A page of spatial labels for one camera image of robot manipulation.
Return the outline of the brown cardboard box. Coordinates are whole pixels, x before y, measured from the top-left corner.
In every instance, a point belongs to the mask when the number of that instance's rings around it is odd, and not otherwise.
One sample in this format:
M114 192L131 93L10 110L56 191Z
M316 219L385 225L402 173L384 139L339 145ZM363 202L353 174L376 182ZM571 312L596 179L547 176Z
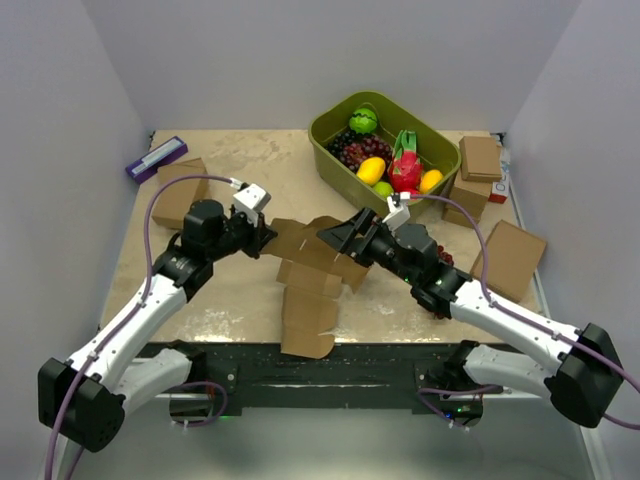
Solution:
M284 285L281 352L322 359L334 347L332 330L338 322L338 299L344 286L357 292L369 270L318 238L321 230L340 221L320 216L307 224L276 218L277 237L263 249L281 259L276 281Z

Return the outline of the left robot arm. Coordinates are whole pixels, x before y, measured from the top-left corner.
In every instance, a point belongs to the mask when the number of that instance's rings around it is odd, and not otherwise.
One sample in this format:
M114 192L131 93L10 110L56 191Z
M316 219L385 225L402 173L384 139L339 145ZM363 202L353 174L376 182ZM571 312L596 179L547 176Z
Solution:
M40 368L40 422L92 453L104 449L132 404L118 383L151 336L212 278L215 262L237 252L258 258L276 237L262 212L266 203L234 198L229 211L216 200L193 203L182 230L107 327L67 360L51 358Z

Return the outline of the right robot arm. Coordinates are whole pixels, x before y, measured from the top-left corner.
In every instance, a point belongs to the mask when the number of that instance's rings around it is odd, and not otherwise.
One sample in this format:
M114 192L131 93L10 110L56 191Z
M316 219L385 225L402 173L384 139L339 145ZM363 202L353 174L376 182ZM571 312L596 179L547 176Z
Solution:
M463 341L426 375L423 398L497 394L506 388L545 399L568 420L595 428L623 383L611 337L524 309L490 292L442 259L425 226L390 226L365 208L322 229L318 238L361 266L377 264L410 287L424 309L483 330L509 345L503 351Z

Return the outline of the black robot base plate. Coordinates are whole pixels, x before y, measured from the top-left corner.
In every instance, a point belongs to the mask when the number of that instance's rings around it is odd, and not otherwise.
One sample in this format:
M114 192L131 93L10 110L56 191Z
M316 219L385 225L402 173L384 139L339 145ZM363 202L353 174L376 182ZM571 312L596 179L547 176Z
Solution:
M450 394L474 392L477 384L462 370L476 342L338 344L323 359L281 352L275 343L192 343L171 347L194 365L188 377L192 391L213 381L228 397L214 398L226 414L249 408L409 410L427 414L426 401L455 419L471 421L482 414L479 401Z

